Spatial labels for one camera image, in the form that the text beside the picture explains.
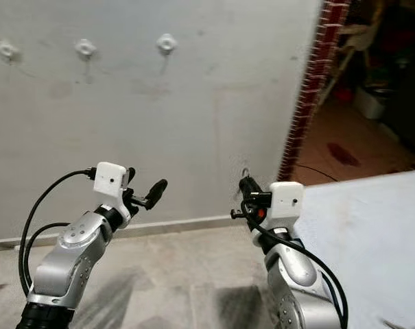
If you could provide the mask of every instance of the white baseboard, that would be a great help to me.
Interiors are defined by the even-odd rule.
[[[197,219],[182,219],[178,221],[159,221],[156,223],[131,224],[123,230],[115,232],[114,238],[132,238],[136,236],[147,236],[153,234],[184,232],[190,230],[201,230],[205,228],[223,228],[227,226],[238,226],[245,221],[233,220],[230,215],[203,217]],[[46,234],[36,238],[34,245],[54,245],[57,234]],[[0,239],[0,250],[13,249],[19,246],[20,238]]]

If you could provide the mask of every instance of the black cable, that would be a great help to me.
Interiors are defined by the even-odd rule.
[[[335,293],[335,289],[333,288],[332,282],[329,280],[329,278],[324,274],[323,272],[320,272],[322,274],[323,280],[326,282],[326,285],[329,288],[329,292],[331,293],[333,305],[335,307],[335,310],[337,311],[338,318],[340,319],[340,323],[342,323],[343,315],[340,310],[340,305],[338,304],[338,298],[337,294]]]
[[[322,175],[325,175],[326,177],[331,178],[334,182],[339,182],[339,180],[335,179],[331,175],[328,175],[327,173],[324,173],[323,171],[320,171],[320,170],[315,169],[313,167],[304,166],[303,164],[296,164],[296,167],[302,167],[302,168],[306,168],[306,169],[309,169],[309,170],[317,171],[318,173],[321,173]]]
[[[241,202],[241,210],[242,213],[245,215],[246,219],[250,222],[251,226],[254,227],[256,230],[260,231],[260,233],[269,236],[271,239],[275,240],[278,243],[281,243],[283,245],[286,245],[287,247],[290,247],[291,249],[294,249],[302,254],[304,254],[306,257],[308,257],[309,259],[313,260],[315,263],[317,263],[318,266],[320,266],[324,272],[326,272],[328,274],[328,276],[331,278],[331,280],[333,281],[334,285],[337,287],[338,293],[340,294],[340,299],[342,300],[342,308],[343,308],[343,315],[342,315],[342,320],[340,322],[341,328],[342,329],[347,329],[347,323],[348,323],[348,304],[347,304],[347,299],[346,299],[346,295],[344,294],[344,290],[342,285],[340,284],[340,281],[338,281],[337,277],[335,276],[335,274],[331,271],[331,269],[329,269],[329,267],[322,261],[320,260],[316,255],[312,254],[311,252],[309,252],[308,250],[306,250],[305,248],[296,245],[295,243],[292,243],[290,241],[286,241],[284,239],[279,238],[277,235],[271,233],[270,231],[266,230],[265,228],[261,227],[252,217],[250,214],[248,214],[248,211],[246,209],[246,204],[248,202],[252,202],[253,200],[251,199],[244,199]]]
[[[79,170],[79,171],[73,171],[71,173],[68,173],[68,174],[62,176],[59,180],[54,182],[52,185],[49,186],[49,188],[47,190],[44,191],[44,193],[38,198],[38,200],[36,200],[34,206],[30,210],[29,217],[27,218],[27,221],[24,224],[23,234],[21,235],[20,251],[19,251],[19,256],[18,256],[18,272],[19,272],[19,276],[20,276],[20,283],[21,283],[21,287],[23,288],[23,292],[26,296],[29,293],[30,285],[28,284],[28,281],[27,281],[27,278],[26,278],[26,275],[25,275],[25,272],[24,272],[24,263],[23,263],[23,261],[24,261],[24,250],[25,250],[25,242],[26,242],[27,232],[29,231],[29,226],[30,226],[32,218],[33,218],[33,216],[36,212],[36,209],[38,208],[39,204],[44,200],[44,198],[50,193],[50,191],[53,190],[57,185],[59,185],[59,183],[61,183],[62,181],[66,180],[67,178],[70,178],[72,176],[75,176],[75,175],[88,175],[89,173],[90,173],[89,170]]]
[[[31,285],[32,285],[32,279],[30,278],[30,272],[29,272],[29,255],[30,255],[30,249],[32,248],[32,245],[34,244],[35,239],[38,237],[38,235],[40,235],[45,230],[48,230],[50,228],[56,228],[56,227],[59,227],[59,226],[67,226],[67,225],[69,225],[69,223],[52,223],[52,224],[43,226],[42,228],[37,230],[34,233],[34,235],[32,235],[29,242],[27,242],[27,245],[26,245],[26,248],[25,248],[25,251],[24,251],[23,265],[24,265],[25,277],[26,277],[27,283],[29,284],[29,287],[31,287]]]

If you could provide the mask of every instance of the white wall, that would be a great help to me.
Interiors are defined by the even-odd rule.
[[[19,236],[35,199],[64,173],[101,160],[133,166],[134,189],[169,180],[137,221],[225,215],[244,164],[275,178],[320,1],[0,0],[0,239]],[[171,33],[168,63],[155,42]],[[73,50],[99,49],[85,77]],[[36,226],[93,203],[75,178]]]

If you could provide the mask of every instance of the white table surface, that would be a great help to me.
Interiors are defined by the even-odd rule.
[[[350,329],[415,328],[415,171],[306,188],[296,231],[342,283]]]

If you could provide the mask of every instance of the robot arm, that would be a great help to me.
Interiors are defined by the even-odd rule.
[[[263,192],[248,176],[241,179],[239,187],[244,196],[245,208],[242,212],[232,210],[232,218],[251,216],[256,225],[270,234],[303,248],[301,241],[291,236],[294,223],[300,215],[302,184],[276,182],[271,184],[270,192]],[[325,285],[331,283],[314,262],[302,252],[280,243],[279,239],[264,234],[251,222],[248,226],[253,243],[261,247],[265,254],[268,285],[278,305],[276,328],[343,328],[336,296],[328,294]]]
[[[112,234],[125,228],[144,206],[148,210],[160,199],[167,181],[156,183],[145,198],[134,197],[128,188],[134,169],[101,162],[95,173],[93,190],[98,207],[60,233],[56,246],[36,268],[27,295],[20,328],[68,328],[91,270],[102,257]]]

